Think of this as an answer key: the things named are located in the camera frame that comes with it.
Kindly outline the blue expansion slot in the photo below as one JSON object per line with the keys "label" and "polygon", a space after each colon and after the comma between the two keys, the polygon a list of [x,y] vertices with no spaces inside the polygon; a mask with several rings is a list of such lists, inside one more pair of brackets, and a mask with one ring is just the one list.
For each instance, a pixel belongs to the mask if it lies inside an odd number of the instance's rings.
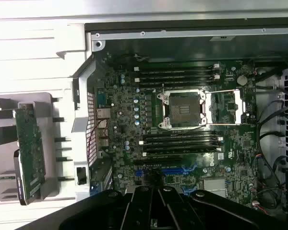
{"label": "blue expansion slot", "polygon": [[[164,175],[189,175],[191,171],[185,170],[183,168],[164,168],[161,169]],[[136,170],[135,176],[142,176],[143,170]]]}

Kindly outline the CPU socket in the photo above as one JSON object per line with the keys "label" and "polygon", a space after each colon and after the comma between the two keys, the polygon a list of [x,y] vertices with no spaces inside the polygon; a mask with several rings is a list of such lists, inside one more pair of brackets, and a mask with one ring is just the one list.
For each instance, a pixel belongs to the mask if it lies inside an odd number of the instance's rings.
{"label": "CPU socket", "polygon": [[199,89],[168,90],[156,95],[157,127],[169,131],[193,130],[207,125],[206,93]]}

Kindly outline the green motherboard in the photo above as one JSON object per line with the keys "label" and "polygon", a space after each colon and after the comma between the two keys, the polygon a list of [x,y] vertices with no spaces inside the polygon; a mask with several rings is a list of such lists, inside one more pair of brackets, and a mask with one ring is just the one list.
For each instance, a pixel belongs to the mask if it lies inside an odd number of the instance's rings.
{"label": "green motherboard", "polygon": [[[219,69],[214,72],[214,84],[206,86],[178,87],[143,87],[135,77],[140,72],[176,71],[149,70],[133,71],[132,67],[144,65],[197,65],[207,66],[218,63]],[[248,78],[246,85],[237,84],[237,78],[244,75]],[[257,152],[256,144],[256,97],[255,69],[241,60],[210,60],[210,61],[176,61],[154,62],[147,57],[136,54],[97,55],[96,96],[98,127],[94,128],[92,139],[98,141],[99,152],[111,158],[113,168],[113,188],[122,193],[132,186],[161,182],[164,185],[178,187],[185,195],[197,189],[203,189],[204,179],[224,178],[228,199],[250,206],[257,185],[254,177],[252,160]],[[203,91],[221,91],[240,89],[241,99],[245,102],[246,112],[242,115],[240,126],[204,126],[193,130],[169,131],[160,129],[156,124],[156,95],[168,90],[199,89]],[[220,131],[216,135],[184,135],[176,137],[143,138],[142,135],[159,133],[181,133],[188,131]],[[173,145],[215,145],[222,148],[221,152],[204,154],[143,157],[143,147],[160,146],[139,145],[140,140],[166,138],[200,138],[223,137],[222,142],[201,144],[179,143]],[[178,163],[140,165],[134,160],[145,158],[182,157]],[[191,171],[189,175],[164,175],[161,169],[183,168]],[[143,170],[142,176],[135,176],[136,170]]]}

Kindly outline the metal socket cover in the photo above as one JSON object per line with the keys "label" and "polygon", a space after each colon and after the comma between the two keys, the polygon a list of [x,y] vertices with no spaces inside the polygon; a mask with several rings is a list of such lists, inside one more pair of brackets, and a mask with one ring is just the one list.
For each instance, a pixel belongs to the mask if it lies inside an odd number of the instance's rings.
{"label": "metal socket cover", "polygon": [[203,102],[204,122],[242,124],[241,117],[246,112],[240,91],[205,94]]}

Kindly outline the black long expansion slot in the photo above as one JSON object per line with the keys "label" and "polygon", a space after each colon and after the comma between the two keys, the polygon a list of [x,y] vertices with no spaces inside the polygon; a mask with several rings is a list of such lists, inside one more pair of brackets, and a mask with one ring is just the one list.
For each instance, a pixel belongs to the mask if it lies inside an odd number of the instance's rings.
{"label": "black long expansion slot", "polygon": [[170,158],[145,158],[134,160],[133,164],[136,166],[140,165],[155,165],[155,164],[170,164],[178,163],[183,160],[182,157],[170,157]]}

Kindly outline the grey parts rack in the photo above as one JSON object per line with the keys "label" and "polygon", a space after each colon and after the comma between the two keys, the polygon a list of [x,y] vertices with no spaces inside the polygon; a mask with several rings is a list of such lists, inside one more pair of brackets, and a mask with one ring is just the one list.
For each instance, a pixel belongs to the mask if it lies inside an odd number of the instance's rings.
{"label": "grey parts rack", "polygon": [[[33,103],[42,134],[45,182],[33,202],[45,199],[71,199],[74,184],[73,162],[64,156],[62,142],[69,141],[59,133],[59,117],[54,117],[52,96],[46,92],[0,95],[0,176],[15,176],[13,155],[18,149],[15,110],[18,103]],[[16,179],[0,180],[0,203],[20,203]]]}

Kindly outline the dark grey PC case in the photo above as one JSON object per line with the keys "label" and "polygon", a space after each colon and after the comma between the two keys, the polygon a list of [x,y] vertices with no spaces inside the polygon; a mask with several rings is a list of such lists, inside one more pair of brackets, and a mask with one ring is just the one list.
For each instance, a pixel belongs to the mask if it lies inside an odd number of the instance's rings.
{"label": "dark grey PC case", "polygon": [[[288,230],[284,131],[284,112],[288,107],[283,101],[283,93],[288,95],[288,91],[280,86],[283,71],[288,69],[288,28],[96,30],[88,34],[87,41],[91,55],[73,76],[72,143],[78,199],[105,190],[120,192],[113,188],[111,158],[99,152],[98,141],[92,139],[94,128],[98,127],[94,94],[97,55],[136,54],[154,62],[241,60],[255,69],[257,152],[252,166],[257,185],[251,205],[238,204],[255,212],[262,230]],[[168,185],[157,182],[143,186],[153,189],[150,230],[176,230],[158,191]],[[126,193],[133,193],[136,187],[139,186],[132,186]],[[189,196],[180,188],[173,188],[184,197]]]}

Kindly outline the silver chipset heatsink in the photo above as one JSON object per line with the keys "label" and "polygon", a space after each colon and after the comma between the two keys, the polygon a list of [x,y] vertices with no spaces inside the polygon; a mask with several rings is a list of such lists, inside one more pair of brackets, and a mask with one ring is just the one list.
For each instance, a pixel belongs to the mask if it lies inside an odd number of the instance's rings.
{"label": "silver chipset heatsink", "polygon": [[203,185],[204,190],[224,198],[227,197],[227,189],[224,178],[204,179]]}

